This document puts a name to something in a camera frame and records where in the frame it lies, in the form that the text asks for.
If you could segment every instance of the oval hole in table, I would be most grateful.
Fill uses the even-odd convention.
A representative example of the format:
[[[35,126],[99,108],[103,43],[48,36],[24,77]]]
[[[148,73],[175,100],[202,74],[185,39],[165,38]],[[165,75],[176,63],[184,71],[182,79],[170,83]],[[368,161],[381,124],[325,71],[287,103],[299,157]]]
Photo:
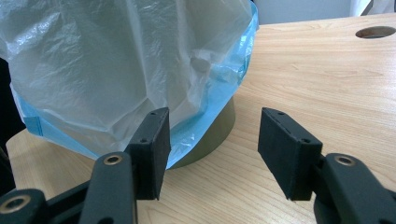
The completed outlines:
[[[386,37],[389,35],[393,35],[394,33],[396,33],[396,29],[393,27],[373,26],[373,27],[359,30],[356,33],[356,36],[359,38],[364,38],[364,39],[377,39],[377,38],[382,38],[382,37]]]

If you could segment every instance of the black metal bracket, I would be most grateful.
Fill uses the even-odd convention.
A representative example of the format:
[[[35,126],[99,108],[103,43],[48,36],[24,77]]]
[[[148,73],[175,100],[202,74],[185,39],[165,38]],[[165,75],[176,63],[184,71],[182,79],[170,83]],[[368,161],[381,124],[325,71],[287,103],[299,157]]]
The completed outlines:
[[[91,180],[48,201],[38,189],[0,198],[0,223],[137,223],[136,200],[159,199],[170,153],[169,109],[151,111],[124,152],[108,153]]]
[[[288,199],[317,195],[318,223],[396,223],[396,193],[358,159],[323,157],[322,143],[287,114],[262,109],[259,152]]]

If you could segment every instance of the white plastic bag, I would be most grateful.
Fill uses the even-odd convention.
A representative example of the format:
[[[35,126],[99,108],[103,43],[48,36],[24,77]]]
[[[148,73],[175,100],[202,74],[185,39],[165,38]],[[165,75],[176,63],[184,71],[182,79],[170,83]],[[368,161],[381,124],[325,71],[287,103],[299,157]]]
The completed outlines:
[[[195,115],[251,11],[247,0],[4,0],[0,57],[28,130],[95,158],[124,150],[150,110],[168,106],[172,127]]]

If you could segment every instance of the light wood tabletop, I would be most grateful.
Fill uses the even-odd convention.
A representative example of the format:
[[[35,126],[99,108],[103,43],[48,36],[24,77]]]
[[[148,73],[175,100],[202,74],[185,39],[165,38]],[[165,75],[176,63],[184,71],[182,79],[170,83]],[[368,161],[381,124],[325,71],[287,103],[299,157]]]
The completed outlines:
[[[396,190],[396,35],[355,36],[372,26],[395,27],[396,14],[261,26],[232,132],[207,157],[166,171],[161,199],[138,201],[140,223],[315,223],[312,200],[286,200],[257,152],[263,106],[302,124],[324,155],[354,156]],[[7,147],[18,189],[49,199],[90,178],[92,160],[26,131]]]

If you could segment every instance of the wooden table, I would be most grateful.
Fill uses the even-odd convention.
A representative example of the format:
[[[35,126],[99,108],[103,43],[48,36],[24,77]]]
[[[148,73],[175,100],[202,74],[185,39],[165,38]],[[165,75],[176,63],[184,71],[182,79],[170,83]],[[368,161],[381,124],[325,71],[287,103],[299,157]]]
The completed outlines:
[[[204,159],[167,171],[161,199],[138,202],[140,222],[314,223],[312,201],[287,201],[257,152],[263,106],[301,123],[323,154],[357,157],[396,190],[396,35],[355,36],[395,24],[386,14],[261,26],[230,136]],[[7,147],[18,189],[51,198],[90,178],[93,161],[26,131]]]

